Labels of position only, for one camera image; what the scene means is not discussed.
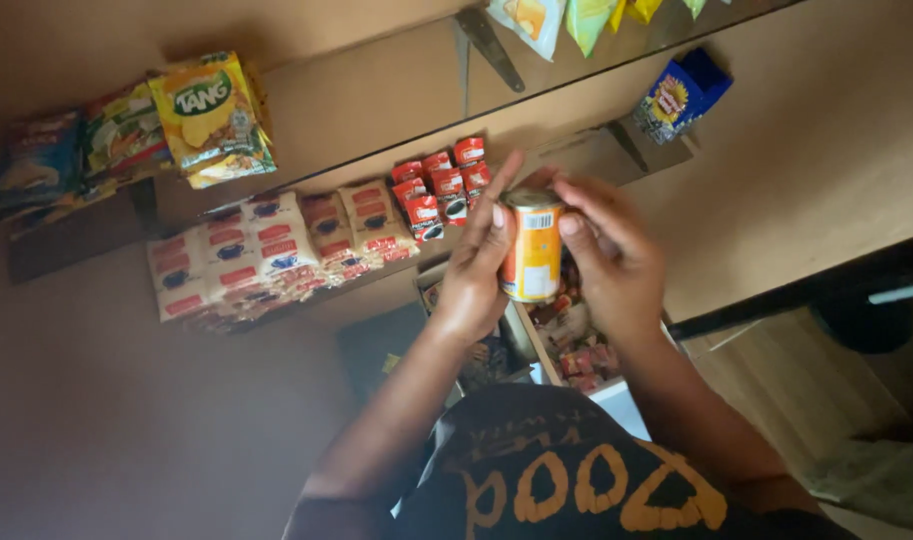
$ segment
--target black t-shirt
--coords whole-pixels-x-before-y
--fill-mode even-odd
[[[365,503],[305,500],[288,537],[855,538],[802,510],[751,513],[569,388],[480,390],[440,419],[436,442],[395,520]]]

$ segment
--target shelf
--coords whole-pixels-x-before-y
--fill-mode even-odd
[[[522,93],[512,92],[472,46],[463,88],[454,17],[275,69],[264,79],[279,170],[202,190],[160,180],[160,220],[167,229],[184,228],[260,192],[306,181],[800,1],[732,6],[712,1],[694,22],[686,6],[667,0],[648,26],[625,17],[617,34],[605,31],[591,58],[583,58],[562,31],[552,63],[488,19],[525,83]]]

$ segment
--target orange can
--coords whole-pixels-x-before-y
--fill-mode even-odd
[[[516,217],[517,239],[499,271],[499,282],[511,299],[545,302],[560,288],[560,214],[563,201],[549,190],[518,188],[499,201]]]

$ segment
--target blue packet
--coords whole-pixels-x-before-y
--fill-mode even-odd
[[[82,115],[70,110],[14,123],[0,158],[0,212],[48,206],[77,190]]]
[[[669,61],[633,110],[633,118],[657,144],[672,141],[710,110],[732,84],[733,79],[705,50],[693,49],[679,61]]]

